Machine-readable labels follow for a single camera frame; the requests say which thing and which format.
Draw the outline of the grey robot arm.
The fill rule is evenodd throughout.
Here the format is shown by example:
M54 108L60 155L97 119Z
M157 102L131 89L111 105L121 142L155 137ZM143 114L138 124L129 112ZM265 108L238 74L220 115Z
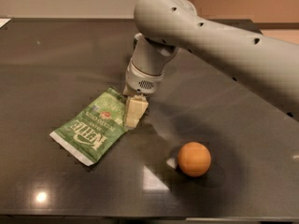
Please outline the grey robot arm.
M135 49L126 69L124 125L136 127L180 49L210 63L299 120L299 45L197 15L187 0L137 0Z

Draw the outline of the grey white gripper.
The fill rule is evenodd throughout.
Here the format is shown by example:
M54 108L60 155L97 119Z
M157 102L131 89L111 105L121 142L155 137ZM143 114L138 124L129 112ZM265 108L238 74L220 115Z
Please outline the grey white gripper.
M141 33L135 35L137 44L126 69L125 87L122 94L130 96L126 102L124 124L127 129L134 129L149 102L144 95L151 95L158 90L164 78L164 66L178 53L178 48L153 42Z

